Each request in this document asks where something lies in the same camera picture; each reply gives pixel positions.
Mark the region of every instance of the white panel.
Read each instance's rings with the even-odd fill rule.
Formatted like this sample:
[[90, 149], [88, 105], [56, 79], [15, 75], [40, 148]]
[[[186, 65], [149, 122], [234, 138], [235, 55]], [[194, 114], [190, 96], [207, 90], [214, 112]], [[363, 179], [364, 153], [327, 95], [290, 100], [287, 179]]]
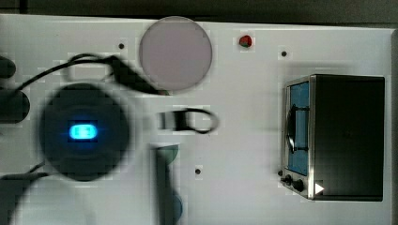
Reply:
[[[138, 43], [152, 23], [2, 15], [0, 53], [8, 53], [15, 60], [18, 68], [13, 79], [17, 83], [76, 53], [116, 53], [127, 57], [140, 70]], [[220, 117], [221, 126], [209, 135], [187, 135], [173, 163], [176, 189], [184, 203], [180, 224], [390, 224], [391, 30], [199, 24], [212, 41], [213, 65], [203, 83], [176, 98], [180, 105], [213, 111]], [[249, 50], [237, 45], [239, 37], [245, 34], [255, 38], [255, 45]], [[124, 50], [117, 48], [121, 41], [126, 45]], [[288, 55], [281, 57], [281, 51]], [[279, 184], [276, 172], [281, 157], [282, 87], [287, 81], [312, 73], [386, 77], [389, 104], [383, 202], [308, 202]], [[51, 92], [61, 85], [59, 75], [32, 84], [30, 90], [40, 87], [35, 89], [36, 97]], [[171, 105], [164, 103], [159, 107]], [[34, 132], [30, 122], [1, 127], [0, 132], [0, 158], [7, 159], [0, 160], [0, 172], [27, 170], [26, 163], [35, 162], [33, 140], [15, 140]], [[202, 170], [200, 176], [194, 172], [197, 167]], [[115, 210], [131, 207], [122, 203], [126, 202], [112, 205]]]

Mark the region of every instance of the round gray disc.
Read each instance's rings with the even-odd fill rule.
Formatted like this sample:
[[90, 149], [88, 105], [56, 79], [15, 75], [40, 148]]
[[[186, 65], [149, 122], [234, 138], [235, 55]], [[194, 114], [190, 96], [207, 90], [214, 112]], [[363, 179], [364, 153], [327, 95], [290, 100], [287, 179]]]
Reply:
[[141, 66], [160, 89], [178, 91], [195, 86], [205, 78], [211, 60], [207, 33], [187, 18], [163, 18], [141, 39]]

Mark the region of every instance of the blue light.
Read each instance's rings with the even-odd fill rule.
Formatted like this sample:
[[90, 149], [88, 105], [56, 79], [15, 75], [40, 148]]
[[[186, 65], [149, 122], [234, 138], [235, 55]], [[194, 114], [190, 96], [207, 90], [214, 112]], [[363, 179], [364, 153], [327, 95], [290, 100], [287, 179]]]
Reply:
[[97, 133], [97, 128], [89, 124], [73, 125], [69, 129], [69, 136], [76, 140], [94, 139]]

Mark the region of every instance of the cable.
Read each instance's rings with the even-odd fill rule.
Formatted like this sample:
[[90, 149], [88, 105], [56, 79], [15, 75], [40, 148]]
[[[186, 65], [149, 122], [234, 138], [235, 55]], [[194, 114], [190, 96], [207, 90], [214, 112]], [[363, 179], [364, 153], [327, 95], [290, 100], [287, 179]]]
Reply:
[[76, 61], [77, 59], [81, 59], [81, 58], [86, 58], [86, 57], [93, 57], [93, 58], [97, 58], [97, 59], [101, 59], [102, 57], [99, 54], [94, 54], [94, 53], [81, 53], [81, 54], [77, 54], [73, 57], [71, 57], [69, 59], [69, 61]]
[[37, 169], [39, 169], [40, 167], [44, 166], [44, 161], [40, 162], [38, 165], [34, 166], [32, 169], [30, 169], [28, 172], [26, 173], [33, 173], [35, 172]]
[[27, 80], [26, 82], [24, 82], [23, 84], [21, 84], [19, 87], [17, 87], [17, 88], [15, 89], [15, 92], [18, 92], [18, 91], [23, 90], [23, 89], [24, 89], [26, 86], [28, 86], [29, 84], [31, 84], [31, 83], [37, 81], [38, 79], [40, 79], [40, 78], [42, 78], [42, 77], [44, 77], [44, 76], [46, 76], [46, 75], [48, 75], [48, 74], [50, 74], [50, 73], [56, 72], [56, 71], [59, 70], [59, 69], [68, 68], [68, 67], [70, 67], [70, 66], [79, 65], [79, 64], [104, 63], [104, 61], [105, 61], [104, 59], [97, 59], [97, 60], [82, 59], [82, 60], [69, 61], [69, 62], [67, 62], [67, 63], [65, 63], [65, 64], [61, 64], [61, 65], [59, 65], [59, 66], [49, 68], [49, 69], [47, 69], [47, 70], [45, 70], [45, 71], [39, 73], [39, 74], [36, 75], [35, 77], [33, 77], [33, 78]]

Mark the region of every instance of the black knob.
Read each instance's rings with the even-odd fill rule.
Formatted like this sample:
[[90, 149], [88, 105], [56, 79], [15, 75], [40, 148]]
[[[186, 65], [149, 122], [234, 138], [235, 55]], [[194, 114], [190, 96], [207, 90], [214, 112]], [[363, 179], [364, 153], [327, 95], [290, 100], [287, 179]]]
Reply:
[[299, 179], [297, 181], [293, 181], [293, 188], [301, 192], [304, 189], [304, 184], [302, 183], [302, 180]]
[[281, 178], [281, 181], [290, 186], [292, 184], [292, 176], [287, 175], [285, 178]]

